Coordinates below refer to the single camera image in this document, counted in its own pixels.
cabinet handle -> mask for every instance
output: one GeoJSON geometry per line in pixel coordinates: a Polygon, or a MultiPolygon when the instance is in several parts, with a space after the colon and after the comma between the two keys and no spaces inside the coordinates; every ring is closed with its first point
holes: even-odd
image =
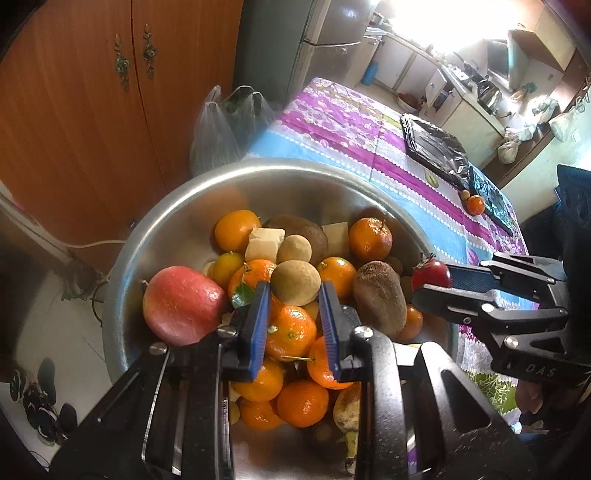
{"type": "Polygon", "coordinates": [[[127,92],[129,90],[129,60],[123,54],[123,44],[118,33],[115,35],[115,53],[115,71],[119,75],[119,82],[123,90],[127,92]]]}
{"type": "Polygon", "coordinates": [[[154,44],[152,43],[151,38],[152,38],[152,32],[150,30],[150,24],[146,24],[146,27],[144,28],[144,40],[146,41],[146,45],[144,47],[144,51],[142,52],[142,56],[144,57],[144,60],[148,64],[148,68],[146,70],[146,73],[147,73],[148,78],[150,80],[152,80],[154,78],[154,66],[152,65],[152,61],[154,60],[154,57],[158,53],[158,50],[156,49],[156,47],[154,47],[154,44]]]}

kitchen cabinet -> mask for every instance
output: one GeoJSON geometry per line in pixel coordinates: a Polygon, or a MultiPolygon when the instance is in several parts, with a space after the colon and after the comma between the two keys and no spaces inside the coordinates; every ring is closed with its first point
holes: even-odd
{"type": "MultiPolygon", "coordinates": [[[[241,2],[158,3],[47,0],[0,63],[0,181],[62,242],[126,239],[189,178],[201,103],[230,88],[241,2]]],[[[120,247],[76,255],[107,272],[120,247]]]]}
{"type": "Polygon", "coordinates": [[[231,91],[241,5],[240,0],[133,3],[139,86],[168,191],[189,179],[193,128],[205,97],[217,84],[226,94],[231,91]]]}
{"type": "Polygon", "coordinates": [[[434,60],[416,54],[402,82],[396,87],[396,91],[398,93],[410,93],[420,102],[436,71],[437,66],[434,60]]]}
{"type": "Polygon", "coordinates": [[[388,88],[394,88],[413,53],[414,51],[406,45],[386,37],[375,55],[379,65],[375,79],[388,88]]]}
{"type": "Polygon", "coordinates": [[[367,70],[371,59],[374,57],[381,40],[381,35],[366,35],[361,39],[361,45],[351,61],[351,66],[347,72],[343,85],[354,89],[361,81],[361,78],[363,78],[363,74],[365,73],[365,70],[367,70]]]}
{"type": "Polygon", "coordinates": [[[441,94],[445,85],[447,85],[447,78],[441,72],[441,70],[437,69],[425,87],[427,106],[433,105],[433,102],[437,100],[437,97],[441,94]]]}
{"type": "Polygon", "coordinates": [[[569,32],[540,1],[525,1],[520,12],[523,16],[509,35],[527,57],[564,72],[576,49],[569,32]]]}

stainless steel bowl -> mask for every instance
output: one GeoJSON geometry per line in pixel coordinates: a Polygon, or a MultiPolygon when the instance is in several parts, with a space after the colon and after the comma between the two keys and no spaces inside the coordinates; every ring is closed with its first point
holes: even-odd
{"type": "MultiPolygon", "coordinates": [[[[201,270],[218,255],[212,232],[220,217],[250,209],[265,221],[290,213],[319,225],[385,215],[394,254],[410,272],[433,247],[416,221],[392,198],[340,168],[290,159],[259,159],[218,168],[166,196],[138,224],[119,254],[103,313],[109,376],[117,380],[154,340],[142,316],[142,280],[171,265],[201,270]]],[[[455,358],[457,328],[426,325],[418,341],[438,341],[455,358]]],[[[347,478],[316,458],[288,426],[264,433],[236,425],[232,441],[237,479],[347,478]]]]}

red tomato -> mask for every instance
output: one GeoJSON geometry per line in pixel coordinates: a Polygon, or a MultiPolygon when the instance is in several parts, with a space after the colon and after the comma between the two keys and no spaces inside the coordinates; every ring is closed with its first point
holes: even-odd
{"type": "Polygon", "coordinates": [[[421,288],[425,283],[439,287],[451,287],[452,276],[449,268],[443,262],[435,258],[435,254],[429,255],[424,261],[413,268],[413,276],[410,286],[413,291],[421,288]]]}

orange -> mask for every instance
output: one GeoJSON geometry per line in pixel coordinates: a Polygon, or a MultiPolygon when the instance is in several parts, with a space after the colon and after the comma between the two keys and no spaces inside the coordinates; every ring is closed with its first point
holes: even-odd
{"type": "Polygon", "coordinates": [[[248,246],[248,236],[253,228],[260,228],[261,221],[250,210],[234,210],[220,218],[214,235],[219,247],[225,252],[243,254],[248,246]]]}
{"type": "Polygon", "coordinates": [[[470,215],[482,215],[485,210],[484,198],[472,195],[466,200],[466,210],[470,215]]]}
{"type": "Polygon", "coordinates": [[[276,266],[277,265],[270,260],[250,260],[250,262],[236,270],[236,273],[234,273],[230,279],[230,283],[228,284],[228,296],[231,298],[236,287],[242,282],[254,290],[256,284],[260,281],[271,280],[271,274],[276,266]]]}
{"type": "Polygon", "coordinates": [[[415,338],[423,328],[423,314],[413,305],[407,304],[407,322],[402,331],[396,337],[400,342],[406,342],[415,338]]]}
{"type": "Polygon", "coordinates": [[[357,220],[349,230],[349,249],[360,260],[383,260],[392,248],[392,233],[377,218],[357,220]]]}
{"type": "Polygon", "coordinates": [[[283,423],[271,403],[253,402],[245,398],[240,401],[240,418],[253,430],[272,430],[283,423]]]}
{"type": "Polygon", "coordinates": [[[324,337],[320,337],[312,344],[308,352],[308,357],[310,357],[310,361],[306,362],[308,373],[318,385],[330,388],[331,390],[342,390],[353,385],[352,382],[338,383],[333,377],[329,368],[329,359],[326,355],[324,337]]]}
{"type": "Polygon", "coordinates": [[[232,382],[232,388],[250,401],[273,400],[283,388],[283,370],[273,359],[265,358],[254,382],[232,382]]]}
{"type": "Polygon", "coordinates": [[[318,423],[329,408],[329,393],[312,380],[287,385],[277,397],[277,413],[290,425],[305,428],[318,423]]]}
{"type": "Polygon", "coordinates": [[[211,266],[209,277],[221,288],[227,288],[234,273],[244,265],[244,256],[234,252],[220,255],[211,266]]]}
{"type": "Polygon", "coordinates": [[[353,279],[357,271],[344,258],[328,257],[318,264],[322,281],[331,281],[339,300],[346,300],[353,291],[353,279]]]}
{"type": "Polygon", "coordinates": [[[271,317],[267,329],[265,354],[276,360],[282,357],[304,356],[316,339],[316,323],[300,307],[285,305],[271,317]]]}

